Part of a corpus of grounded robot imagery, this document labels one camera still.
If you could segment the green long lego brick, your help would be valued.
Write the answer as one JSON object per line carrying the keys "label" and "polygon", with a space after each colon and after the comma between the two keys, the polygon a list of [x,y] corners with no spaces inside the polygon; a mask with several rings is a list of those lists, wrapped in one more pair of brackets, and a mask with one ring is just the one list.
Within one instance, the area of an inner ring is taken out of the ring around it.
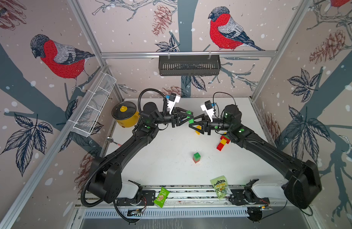
{"label": "green long lego brick", "polygon": [[189,124],[193,124],[193,123],[194,123],[194,115],[193,115],[193,112],[187,111],[186,114],[187,114],[187,121],[188,121],[188,123],[189,123]]}

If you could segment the green square lego brick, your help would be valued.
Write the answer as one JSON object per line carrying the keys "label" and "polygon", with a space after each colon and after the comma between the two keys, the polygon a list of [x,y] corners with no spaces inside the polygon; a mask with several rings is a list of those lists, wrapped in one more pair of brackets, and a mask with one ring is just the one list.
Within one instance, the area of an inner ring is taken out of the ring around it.
{"label": "green square lego brick", "polygon": [[200,159],[201,159],[201,156],[200,156],[199,153],[193,154],[193,160],[194,160],[194,161],[199,161]]}

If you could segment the red long lego brick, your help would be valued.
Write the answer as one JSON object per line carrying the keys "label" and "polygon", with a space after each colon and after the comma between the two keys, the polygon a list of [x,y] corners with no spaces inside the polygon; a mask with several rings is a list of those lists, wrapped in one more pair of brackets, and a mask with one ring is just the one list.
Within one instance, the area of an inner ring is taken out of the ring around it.
{"label": "red long lego brick", "polygon": [[230,143],[230,139],[228,137],[226,137],[225,135],[222,135],[221,138],[222,139],[225,139],[226,140],[226,144],[229,144]]}

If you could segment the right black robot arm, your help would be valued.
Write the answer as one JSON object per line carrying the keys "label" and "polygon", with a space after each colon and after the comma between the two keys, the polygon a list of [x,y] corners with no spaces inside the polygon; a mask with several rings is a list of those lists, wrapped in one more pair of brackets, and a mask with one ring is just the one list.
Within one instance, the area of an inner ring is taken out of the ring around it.
{"label": "right black robot arm", "polygon": [[236,105],[227,105],[220,118],[199,115],[193,117],[189,127],[201,134],[212,130],[226,131],[232,143],[244,148],[274,167],[287,183],[282,186],[288,201],[300,209],[306,209],[321,192],[318,166],[308,160],[303,162],[277,149],[263,140],[241,121],[242,113]]}

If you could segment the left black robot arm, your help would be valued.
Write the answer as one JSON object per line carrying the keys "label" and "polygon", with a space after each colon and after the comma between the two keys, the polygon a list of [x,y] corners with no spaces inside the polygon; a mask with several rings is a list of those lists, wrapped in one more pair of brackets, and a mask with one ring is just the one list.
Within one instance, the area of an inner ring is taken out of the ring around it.
{"label": "left black robot arm", "polygon": [[156,138],[159,124],[181,126],[194,118],[191,111],[175,107],[171,112],[160,112],[154,102],[144,105],[143,111],[132,136],[121,147],[105,157],[92,161],[88,179],[81,191],[81,203],[84,207],[94,207],[101,202],[111,203],[123,189],[122,171],[128,162],[144,147]]}

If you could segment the yellow pot with black lid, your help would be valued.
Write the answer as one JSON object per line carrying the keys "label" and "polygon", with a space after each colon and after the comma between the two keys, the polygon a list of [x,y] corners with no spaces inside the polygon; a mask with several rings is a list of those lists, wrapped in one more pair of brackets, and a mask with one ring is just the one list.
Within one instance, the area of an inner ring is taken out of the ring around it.
{"label": "yellow pot with black lid", "polygon": [[130,101],[118,103],[112,109],[112,117],[116,120],[119,126],[123,128],[134,127],[140,118],[137,106]]}

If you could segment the large green snack bag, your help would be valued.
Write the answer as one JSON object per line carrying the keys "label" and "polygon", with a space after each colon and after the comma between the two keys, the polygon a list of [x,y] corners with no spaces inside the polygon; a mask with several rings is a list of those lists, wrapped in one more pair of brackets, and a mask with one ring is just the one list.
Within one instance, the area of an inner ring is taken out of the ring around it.
{"label": "large green snack bag", "polygon": [[231,191],[225,176],[219,176],[219,177],[213,178],[210,180],[210,182],[216,192],[218,199],[223,199],[227,195],[231,194]]}

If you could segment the small green snack packet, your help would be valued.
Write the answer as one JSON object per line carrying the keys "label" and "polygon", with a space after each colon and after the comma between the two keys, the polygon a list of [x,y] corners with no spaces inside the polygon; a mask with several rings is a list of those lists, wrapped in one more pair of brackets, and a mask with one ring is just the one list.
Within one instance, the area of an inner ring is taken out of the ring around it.
{"label": "small green snack packet", "polygon": [[164,206],[164,203],[166,199],[168,198],[170,194],[170,191],[165,189],[164,187],[161,187],[161,190],[157,196],[157,198],[154,200],[154,204],[157,205],[158,207],[162,208]]}

